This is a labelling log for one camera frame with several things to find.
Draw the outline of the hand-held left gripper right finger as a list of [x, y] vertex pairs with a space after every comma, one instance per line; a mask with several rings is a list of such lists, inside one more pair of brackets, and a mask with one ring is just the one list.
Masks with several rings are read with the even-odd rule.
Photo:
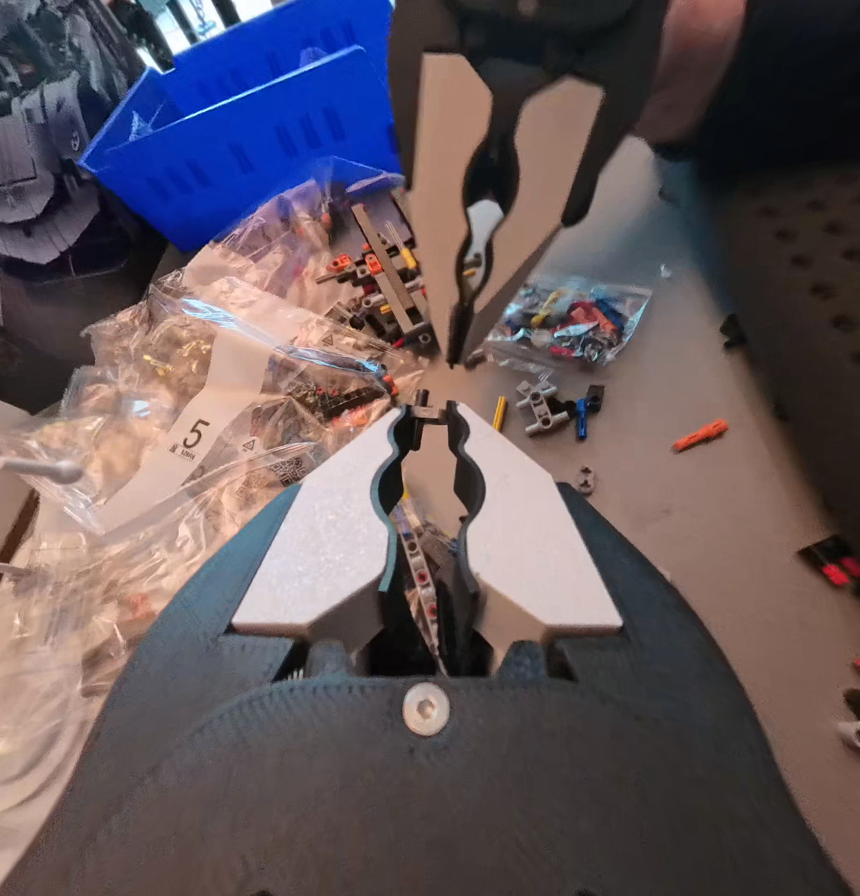
[[468, 405], [450, 406], [449, 431], [466, 431], [452, 452], [479, 476], [478, 508], [460, 498], [462, 533], [479, 589], [473, 627], [492, 649], [492, 667], [519, 642], [620, 633], [622, 615], [550, 472]]

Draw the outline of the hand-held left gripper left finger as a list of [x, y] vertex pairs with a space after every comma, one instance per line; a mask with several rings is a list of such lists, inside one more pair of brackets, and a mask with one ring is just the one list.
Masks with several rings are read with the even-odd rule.
[[399, 533], [410, 411], [388, 411], [294, 489], [289, 509], [231, 619], [234, 633], [341, 642], [411, 637]]

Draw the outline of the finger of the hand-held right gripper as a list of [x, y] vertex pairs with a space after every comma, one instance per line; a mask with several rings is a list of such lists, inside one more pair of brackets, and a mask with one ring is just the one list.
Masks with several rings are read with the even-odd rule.
[[464, 349], [461, 272], [470, 244], [465, 184], [488, 134], [492, 95], [465, 57], [425, 53], [418, 97], [411, 222], [429, 320], [440, 352], [454, 365]]
[[487, 275], [467, 314], [459, 359], [484, 341], [561, 229], [605, 90], [564, 76], [528, 98], [513, 134], [517, 187], [491, 233]]

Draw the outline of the person's right forearm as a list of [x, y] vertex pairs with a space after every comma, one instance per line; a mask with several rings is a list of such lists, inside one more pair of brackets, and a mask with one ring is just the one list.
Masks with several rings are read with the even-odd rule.
[[653, 149], [709, 176], [860, 163], [860, 1], [749, 1], [693, 135]]

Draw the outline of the heap of loose lego parts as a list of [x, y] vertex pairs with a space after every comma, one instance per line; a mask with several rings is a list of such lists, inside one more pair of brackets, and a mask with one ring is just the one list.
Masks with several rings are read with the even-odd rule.
[[407, 491], [391, 521], [405, 562], [406, 601], [438, 671], [471, 675], [479, 597], [458, 540], [425, 517]]

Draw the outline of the grey double-hole lego connector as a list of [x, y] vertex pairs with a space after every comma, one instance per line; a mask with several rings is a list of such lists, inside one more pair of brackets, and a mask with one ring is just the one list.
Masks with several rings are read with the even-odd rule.
[[532, 415], [531, 422], [525, 426], [525, 435], [536, 437], [563, 427], [570, 422], [570, 410], [558, 403], [558, 387], [546, 379], [535, 384], [521, 382], [516, 387], [520, 400], [517, 409], [525, 410]]

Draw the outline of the dark grey lego chassis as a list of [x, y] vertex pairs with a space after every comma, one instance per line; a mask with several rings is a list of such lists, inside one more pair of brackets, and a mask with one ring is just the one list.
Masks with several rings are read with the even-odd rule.
[[398, 191], [342, 199], [323, 215], [330, 258], [314, 283], [329, 316], [399, 349], [435, 353], [416, 239]]

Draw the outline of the pile of clear lego bags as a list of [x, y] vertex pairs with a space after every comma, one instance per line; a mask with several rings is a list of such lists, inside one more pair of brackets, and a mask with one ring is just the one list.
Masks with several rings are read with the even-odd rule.
[[0, 585], [0, 812], [46, 790], [137, 642], [259, 511], [402, 399], [424, 363], [329, 316], [314, 180], [91, 324], [93, 364], [0, 454], [72, 461]]

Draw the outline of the orange lego pin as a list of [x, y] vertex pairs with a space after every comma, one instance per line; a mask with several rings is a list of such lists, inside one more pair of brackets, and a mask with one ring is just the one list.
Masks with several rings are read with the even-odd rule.
[[675, 454], [681, 454], [688, 450], [708, 442], [713, 442], [722, 437], [729, 430], [726, 420], [715, 420], [706, 424], [693, 433], [682, 436], [674, 441], [671, 445], [671, 451]]

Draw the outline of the black lego piece, red pins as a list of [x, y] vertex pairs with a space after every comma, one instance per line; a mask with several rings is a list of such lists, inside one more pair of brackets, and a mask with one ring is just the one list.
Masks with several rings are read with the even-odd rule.
[[833, 587], [860, 589], [860, 557], [839, 535], [811, 543], [799, 549], [796, 555]]

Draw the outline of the dark lego set box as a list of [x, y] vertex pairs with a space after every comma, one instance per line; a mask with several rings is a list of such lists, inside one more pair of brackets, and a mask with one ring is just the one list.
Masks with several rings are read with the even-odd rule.
[[81, 331], [136, 304], [166, 241], [81, 166], [145, 71], [173, 61], [140, 2], [0, 1], [0, 400], [61, 397]]

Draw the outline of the person's right hand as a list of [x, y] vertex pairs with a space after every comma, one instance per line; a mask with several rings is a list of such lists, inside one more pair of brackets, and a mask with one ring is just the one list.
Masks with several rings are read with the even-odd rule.
[[682, 143], [699, 127], [734, 57], [744, 1], [670, 1], [657, 72], [635, 135], [652, 149]]

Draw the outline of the small zip bag of pins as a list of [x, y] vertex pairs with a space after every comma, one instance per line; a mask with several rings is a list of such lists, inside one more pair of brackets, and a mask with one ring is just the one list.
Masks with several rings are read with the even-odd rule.
[[538, 277], [506, 306], [483, 344], [502, 365], [541, 372], [611, 363], [631, 339], [652, 289], [586, 277]]

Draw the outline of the blue plastic bin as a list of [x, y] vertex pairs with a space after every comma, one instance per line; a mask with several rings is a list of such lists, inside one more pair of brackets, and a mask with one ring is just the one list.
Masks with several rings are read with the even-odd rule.
[[147, 72], [79, 164], [181, 250], [199, 249], [269, 198], [340, 160], [357, 180], [398, 173], [391, 105], [352, 47], [184, 115]]
[[182, 51], [167, 73], [148, 70], [107, 120], [122, 141], [135, 118], [145, 133], [286, 76], [320, 74], [332, 100], [372, 105], [387, 90], [393, 5], [386, 1], [284, 2]]

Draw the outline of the black perforated pad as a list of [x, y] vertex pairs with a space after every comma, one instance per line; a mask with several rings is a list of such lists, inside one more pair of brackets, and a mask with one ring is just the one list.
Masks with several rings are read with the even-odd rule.
[[702, 186], [701, 201], [750, 350], [860, 555], [860, 165]]

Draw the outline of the white cardboard box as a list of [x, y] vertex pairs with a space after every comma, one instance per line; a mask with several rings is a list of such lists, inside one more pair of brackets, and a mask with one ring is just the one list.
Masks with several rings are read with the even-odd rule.
[[[0, 400], [0, 434], [28, 428], [27, 411]], [[11, 564], [34, 520], [37, 498], [18, 475], [0, 471], [0, 563]]]

